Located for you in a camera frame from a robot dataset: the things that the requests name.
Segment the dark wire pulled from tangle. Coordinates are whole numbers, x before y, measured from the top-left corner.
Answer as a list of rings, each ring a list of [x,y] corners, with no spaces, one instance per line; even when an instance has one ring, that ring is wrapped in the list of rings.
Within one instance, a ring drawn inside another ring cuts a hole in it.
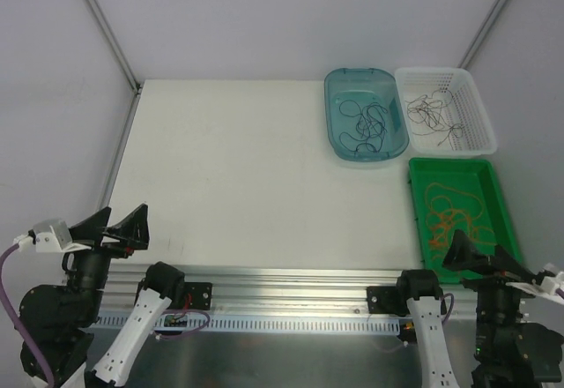
[[[412,123],[424,125],[431,131],[445,131],[449,128],[446,118],[454,96],[450,90],[438,89],[407,101],[407,116]]]

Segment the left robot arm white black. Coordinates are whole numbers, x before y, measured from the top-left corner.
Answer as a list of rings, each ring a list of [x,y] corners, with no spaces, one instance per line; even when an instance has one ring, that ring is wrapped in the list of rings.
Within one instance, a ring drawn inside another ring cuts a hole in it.
[[[123,387],[140,348],[168,308],[184,304],[184,274],[158,262],[137,285],[132,314],[100,361],[86,370],[93,335],[87,328],[99,319],[109,268],[150,242],[148,206],[139,205],[116,224],[106,206],[74,226],[44,220],[18,243],[41,253],[60,253],[66,281],[42,284],[23,297],[15,324],[23,338],[20,360],[37,387]]]

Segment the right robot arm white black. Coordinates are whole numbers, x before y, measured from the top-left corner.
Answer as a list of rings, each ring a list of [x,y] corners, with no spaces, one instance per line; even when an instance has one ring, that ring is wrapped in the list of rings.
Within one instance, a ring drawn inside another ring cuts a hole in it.
[[[494,253],[479,252],[458,229],[443,259],[445,269],[476,273],[463,287],[477,295],[474,358],[475,387],[540,387],[561,382],[563,337],[542,324],[526,322],[520,311],[524,297],[563,303],[563,273],[546,265],[534,273],[512,258],[502,246]],[[442,324],[445,296],[436,275],[406,270],[397,279],[397,306],[414,323],[425,387],[457,387]]]

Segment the green plastic tray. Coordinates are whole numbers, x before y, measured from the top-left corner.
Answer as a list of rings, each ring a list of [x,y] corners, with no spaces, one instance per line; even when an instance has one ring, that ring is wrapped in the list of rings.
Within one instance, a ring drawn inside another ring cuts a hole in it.
[[[508,208],[493,166],[487,160],[412,158],[409,184],[424,268],[442,284],[460,282],[442,268],[456,229],[462,229],[479,252],[501,245],[523,262]]]

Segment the white perforated plastic basket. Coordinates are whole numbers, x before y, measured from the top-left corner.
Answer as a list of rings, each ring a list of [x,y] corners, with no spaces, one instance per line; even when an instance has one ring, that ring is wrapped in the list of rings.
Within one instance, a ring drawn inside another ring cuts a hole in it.
[[[468,158],[492,155],[498,143],[472,75],[460,68],[404,67],[395,71],[397,91],[412,148],[434,157]],[[449,128],[431,131],[412,123],[407,101],[438,89],[453,93],[446,118]]]

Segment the teal transparent plastic bin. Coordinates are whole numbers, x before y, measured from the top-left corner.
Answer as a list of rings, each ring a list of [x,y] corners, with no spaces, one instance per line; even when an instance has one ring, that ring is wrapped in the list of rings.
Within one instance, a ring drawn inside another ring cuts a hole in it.
[[[341,68],[324,80],[328,140],[353,162],[395,159],[409,144],[395,78],[375,69]]]

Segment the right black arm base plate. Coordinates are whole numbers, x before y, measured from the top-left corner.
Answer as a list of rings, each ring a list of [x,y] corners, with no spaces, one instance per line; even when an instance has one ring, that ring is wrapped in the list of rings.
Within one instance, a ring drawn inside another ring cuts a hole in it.
[[[409,310],[406,300],[395,286],[371,286],[366,288],[367,309],[371,315],[406,317]]]

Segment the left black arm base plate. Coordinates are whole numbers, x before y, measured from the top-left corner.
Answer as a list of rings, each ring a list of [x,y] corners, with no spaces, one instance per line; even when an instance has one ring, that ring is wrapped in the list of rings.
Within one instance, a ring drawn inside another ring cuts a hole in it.
[[[179,294],[176,294],[171,308],[174,310],[209,310],[212,305],[211,282],[185,281]]]

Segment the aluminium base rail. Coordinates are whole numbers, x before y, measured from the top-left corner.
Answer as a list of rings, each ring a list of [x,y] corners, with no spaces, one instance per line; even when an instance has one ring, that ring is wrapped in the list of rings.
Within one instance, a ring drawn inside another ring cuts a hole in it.
[[[100,306],[130,310],[148,265],[112,264]],[[189,282],[211,282],[211,312],[219,315],[367,317],[367,287],[395,286],[398,270],[314,270],[175,265]],[[451,319],[473,319],[477,294],[460,285]]]

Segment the left aluminium frame post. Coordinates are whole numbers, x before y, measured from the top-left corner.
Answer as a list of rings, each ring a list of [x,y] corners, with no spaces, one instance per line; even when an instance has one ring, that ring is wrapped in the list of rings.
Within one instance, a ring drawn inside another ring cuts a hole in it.
[[[112,26],[110,25],[106,14],[102,10],[98,0],[83,0],[87,10],[93,17],[95,25],[98,27],[102,38],[108,45],[112,57],[115,59],[122,75],[125,77],[127,84],[133,93],[138,93],[141,89],[141,83],[135,76],[129,60],[123,52],[123,49],[115,36]]]

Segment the aluminium frame post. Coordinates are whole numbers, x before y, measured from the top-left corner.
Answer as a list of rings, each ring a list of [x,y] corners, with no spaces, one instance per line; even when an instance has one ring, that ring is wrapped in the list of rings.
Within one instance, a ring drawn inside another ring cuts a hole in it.
[[[477,32],[473,35],[470,44],[465,50],[458,68],[468,69],[475,61],[480,50],[486,44],[487,39],[494,31],[503,12],[508,8],[512,0],[494,0]]]
[[[122,75],[125,77],[127,84],[133,93],[138,93],[141,89],[141,83],[135,76],[129,60],[123,52],[123,49],[115,36],[112,26],[110,25],[106,14],[102,10],[98,0],[83,0],[87,10],[93,17],[95,25],[98,27],[102,38],[108,45],[112,57],[115,59]]]

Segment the right aluminium frame post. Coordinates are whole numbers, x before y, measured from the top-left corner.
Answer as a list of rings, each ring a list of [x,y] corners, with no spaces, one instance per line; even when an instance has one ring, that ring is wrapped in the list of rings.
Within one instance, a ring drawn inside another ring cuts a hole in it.
[[[465,50],[458,68],[468,69],[475,61],[480,50],[486,44],[487,39],[494,31],[503,12],[508,8],[512,0],[494,0],[477,32],[473,35],[470,44]]]

